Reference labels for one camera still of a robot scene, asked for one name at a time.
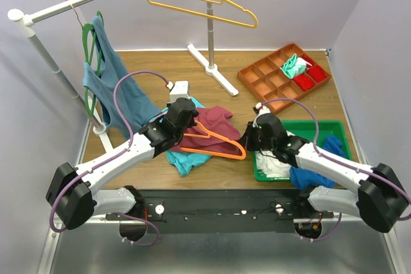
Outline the orange hanger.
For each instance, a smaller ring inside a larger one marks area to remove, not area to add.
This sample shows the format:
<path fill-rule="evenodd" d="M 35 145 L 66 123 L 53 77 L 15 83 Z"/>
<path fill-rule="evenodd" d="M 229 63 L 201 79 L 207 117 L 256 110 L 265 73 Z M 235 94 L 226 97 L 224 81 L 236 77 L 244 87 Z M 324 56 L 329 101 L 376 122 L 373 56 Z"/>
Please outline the orange hanger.
<path fill-rule="evenodd" d="M 200 139 L 210 139 L 211 137 L 215 137 L 221 141 L 224 141 L 226 143 L 229 143 L 230 145 L 235 146 L 238 148 L 241 152 L 240 155 L 235 155 L 235 154 L 230 154 L 230 153 L 222 153 L 218 151 L 207 151 L 207 150 L 201 150 L 201 149 L 196 149 L 196 148 L 187 148 L 187 147 L 180 147 L 181 150 L 188 152 L 188 153 L 199 153 L 199 154 L 204 154 L 204 155 L 212 155 L 216 157 L 223 157 L 223 158 L 229 158 L 229 159 L 234 159 L 234 160 L 244 160 L 247 157 L 246 150 L 244 147 L 234 141 L 231 140 L 223 135 L 220 135 L 218 133 L 212 132 L 211 130 L 208 130 L 200 121 L 195 121 L 196 127 L 199 127 L 200 130 L 204 133 L 204 135 L 199 135 L 199 134 L 193 134 L 193 133 L 183 133 L 182 137 L 192 137 L 192 138 L 200 138 Z"/>

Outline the maroon tank top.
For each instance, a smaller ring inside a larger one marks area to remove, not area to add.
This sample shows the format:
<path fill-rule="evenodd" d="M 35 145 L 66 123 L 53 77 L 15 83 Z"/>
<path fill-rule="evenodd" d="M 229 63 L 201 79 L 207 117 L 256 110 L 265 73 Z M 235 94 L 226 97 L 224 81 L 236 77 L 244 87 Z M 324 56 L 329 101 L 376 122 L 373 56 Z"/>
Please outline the maroon tank top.
<path fill-rule="evenodd" d="M 230 119 L 232 117 L 232 113 L 230 111 L 219 106 L 215 106 L 213 108 L 197 108 L 197 111 L 198 116 L 195 118 L 195 121 L 200 121 L 208 130 L 211 130 L 212 132 L 218 133 L 238 142 L 241 134 L 230 122 Z M 196 124 L 195 126 L 188 128 L 185 133 L 204 135 L 200 128 L 196 127 Z M 211 137 L 210 139 L 183 137 L 182 140 L 176 146 L 172 147 L 171 150 L 188 154 L 188 152 L 181 150 L 181 146 L 207 151 L 218 151 L 235 155 L 241 154 L 240 150 L 235 146 L 221 141 L 215 137 Z"/>

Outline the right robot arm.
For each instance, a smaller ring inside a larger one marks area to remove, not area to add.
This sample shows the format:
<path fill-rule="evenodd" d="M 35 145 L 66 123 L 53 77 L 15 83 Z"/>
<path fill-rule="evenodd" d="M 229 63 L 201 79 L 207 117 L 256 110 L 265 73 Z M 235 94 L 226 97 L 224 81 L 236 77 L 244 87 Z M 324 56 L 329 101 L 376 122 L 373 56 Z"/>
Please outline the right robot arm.
<path fill-rule="evenodd" d="M 317 186 L 295 202 L 305 218 L 330 211 L 361 218 L 374 230 L 387 233 L 410 205 L 394 170 L 386 164 L 372 167 L 334 155 L 313 142 L 288 133 L 274 114 L 259 114 L 247 123 L 240 144 L 247 151 L 269 151 L 280 162 L 313 171 L 341 185 L 342 189 Z"/>

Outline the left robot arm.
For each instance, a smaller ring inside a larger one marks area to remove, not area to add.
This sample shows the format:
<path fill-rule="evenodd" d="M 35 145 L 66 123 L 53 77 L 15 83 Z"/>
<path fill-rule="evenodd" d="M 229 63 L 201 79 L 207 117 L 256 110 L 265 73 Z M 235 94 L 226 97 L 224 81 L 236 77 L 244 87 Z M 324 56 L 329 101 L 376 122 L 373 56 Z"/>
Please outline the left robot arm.
<path fill-rule="evenodd" d="M 168 105 L 166 114 L 144 125 L 129 141 L 106 154 L 75 167 L 66 162 L 57 167 L 46 201 L 51 205 L 49 223 L 59 217 L 63 230 L 73 230 L 90 217 L 121 212 L 128 219 L 142 213 L 142 203 L 134 189 L 104 190 L 121 173 L 168 151 L 181 139 L 198 116 L 191 99 L 178 98 Z"/>

